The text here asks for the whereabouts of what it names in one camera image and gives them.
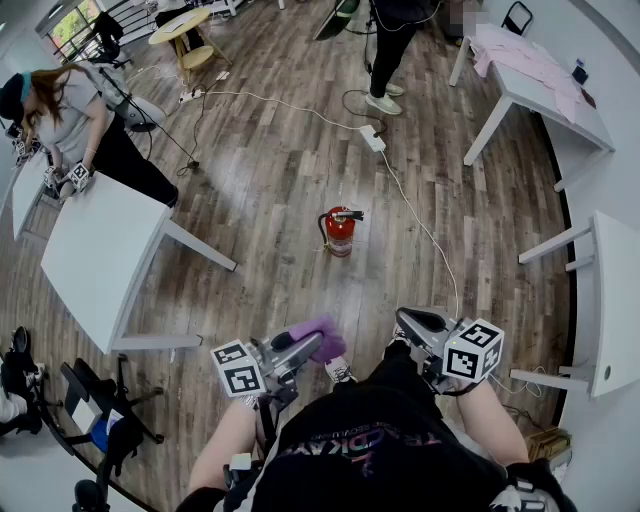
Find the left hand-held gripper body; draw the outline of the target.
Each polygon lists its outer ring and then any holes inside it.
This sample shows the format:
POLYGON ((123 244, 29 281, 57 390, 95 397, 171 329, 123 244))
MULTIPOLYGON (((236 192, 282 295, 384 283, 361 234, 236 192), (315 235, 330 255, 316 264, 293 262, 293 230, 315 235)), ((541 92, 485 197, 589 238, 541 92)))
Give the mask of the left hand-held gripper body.
POLYGON ((234 340, 210 351, 226 394, 249 402, 275 401, 277 409, 286 408, 299 396, 295 378, 291 372, 286 376, 269 370, 252 349, 253 345, 234 340))

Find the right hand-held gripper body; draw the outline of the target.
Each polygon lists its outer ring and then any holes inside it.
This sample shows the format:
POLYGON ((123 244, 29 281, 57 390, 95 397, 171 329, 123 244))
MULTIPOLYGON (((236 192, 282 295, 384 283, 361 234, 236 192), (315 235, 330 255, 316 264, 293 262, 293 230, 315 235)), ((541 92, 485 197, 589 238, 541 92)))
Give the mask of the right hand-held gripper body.
POLYGON ((427 336, 422 378, 437 394, 467 394, 497 367, 503 343, 504 331, 483 319, 448 320, 427 336))

